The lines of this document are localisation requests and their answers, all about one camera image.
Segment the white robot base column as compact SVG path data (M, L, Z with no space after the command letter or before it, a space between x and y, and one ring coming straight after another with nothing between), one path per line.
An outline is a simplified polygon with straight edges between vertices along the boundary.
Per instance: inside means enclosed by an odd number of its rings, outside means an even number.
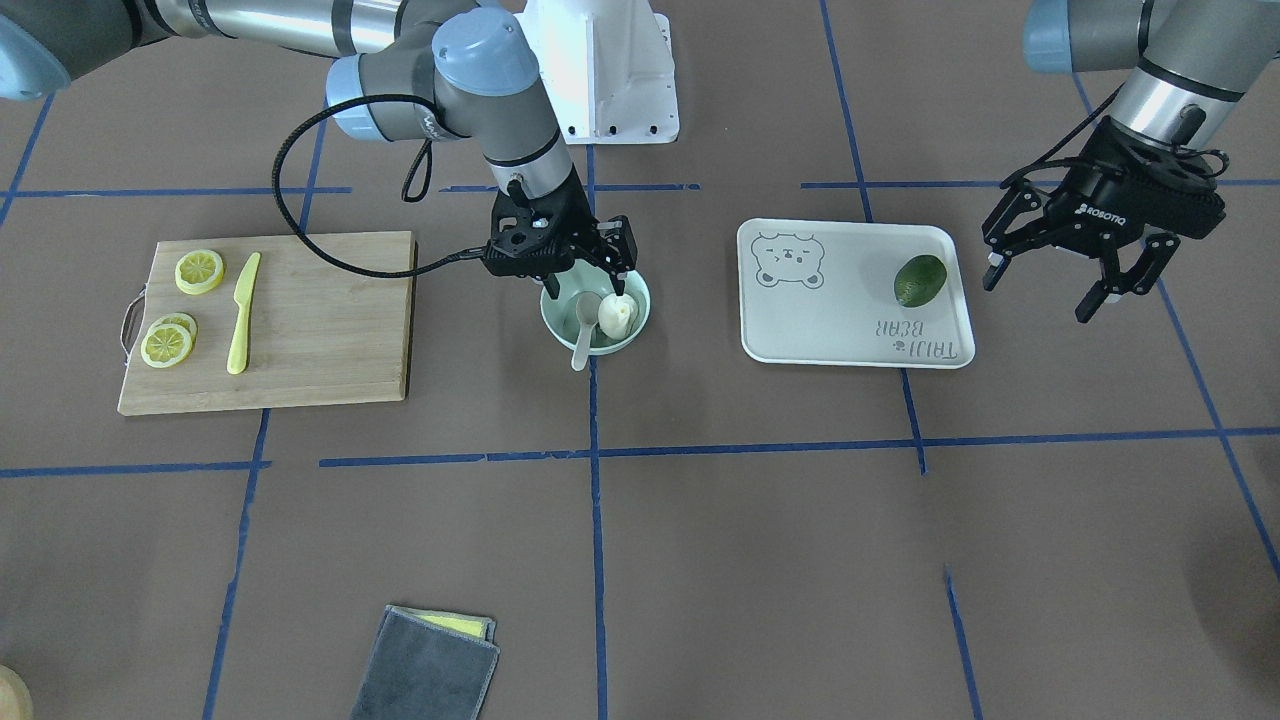
M677 141L671 24L649 1L529 1L516 18L566 143Z

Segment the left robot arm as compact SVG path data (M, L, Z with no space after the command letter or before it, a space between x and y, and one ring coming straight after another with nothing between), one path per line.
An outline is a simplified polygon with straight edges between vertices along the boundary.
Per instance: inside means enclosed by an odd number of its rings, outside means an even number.
M1125 70L1083 122L1082 150L1053 146L1014 170L982 234L983 286L1014 258L1047 246L1096 260L1100 278L1075 310L1088 322L1107 301L1148 293L1185 238L1225 217L1217 191L1226 154L1211 140L1277 56L1275 1L1036 1L1023 28L1041 73Z

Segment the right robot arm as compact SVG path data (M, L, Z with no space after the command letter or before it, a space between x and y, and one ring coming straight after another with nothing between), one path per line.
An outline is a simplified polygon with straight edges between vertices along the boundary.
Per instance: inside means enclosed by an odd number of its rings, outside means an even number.
M332 60L326 106L282 145L275 197L296 140L333 119L349 137L433 145L472 140L495 178L489 240L453 255L498 277L530 277L552 299L558 277L586 261L614 293L636 265L627 218L598 220L539 60L498 1L5 1L3 96L27 101L165 38L270 44Z

